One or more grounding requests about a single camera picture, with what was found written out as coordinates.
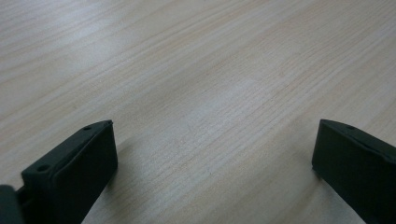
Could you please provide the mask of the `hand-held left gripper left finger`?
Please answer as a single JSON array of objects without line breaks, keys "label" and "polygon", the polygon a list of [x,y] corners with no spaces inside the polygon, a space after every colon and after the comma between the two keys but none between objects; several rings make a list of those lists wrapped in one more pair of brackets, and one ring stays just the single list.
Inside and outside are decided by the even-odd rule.
[{"label": "hand-held left gripper left finger", "polygon": [[78,130],[21,172],[26,224],[81,224],[117,168],[112,121]]}]

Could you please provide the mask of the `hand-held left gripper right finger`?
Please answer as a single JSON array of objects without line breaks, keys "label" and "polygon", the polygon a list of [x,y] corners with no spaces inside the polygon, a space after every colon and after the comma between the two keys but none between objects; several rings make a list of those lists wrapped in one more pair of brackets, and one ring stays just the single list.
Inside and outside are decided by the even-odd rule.
[{"label": "hand-held left gripper right finger", "polygon": [[323,119],[312,166],[367,224],[396,224],[396,147]]}]

